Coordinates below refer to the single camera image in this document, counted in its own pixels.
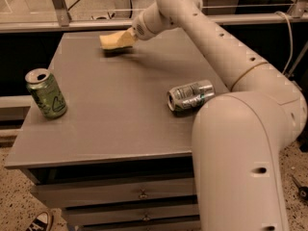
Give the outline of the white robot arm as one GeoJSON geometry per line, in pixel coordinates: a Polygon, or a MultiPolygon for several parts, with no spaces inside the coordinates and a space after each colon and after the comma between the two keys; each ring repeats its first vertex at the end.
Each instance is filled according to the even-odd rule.
{"type": "Polygon", "coordinates": [[[182,28],[228,91],[192,126],[202,231],[289,231],[279,153],[307,119],[297,86],[200,10],[200,0],[156,0],[133,22],[139,39],[182,28]]]}

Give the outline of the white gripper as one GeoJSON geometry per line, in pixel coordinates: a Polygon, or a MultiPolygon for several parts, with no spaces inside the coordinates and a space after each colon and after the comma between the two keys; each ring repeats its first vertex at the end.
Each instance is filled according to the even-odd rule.
{"type": "Polygon", "coordinates": [[[161,32],[161,17],[158,6],[152,4],[142,11],[132,24],[133,32],[138,39],[148,40],[154,38],[161,32]]]}

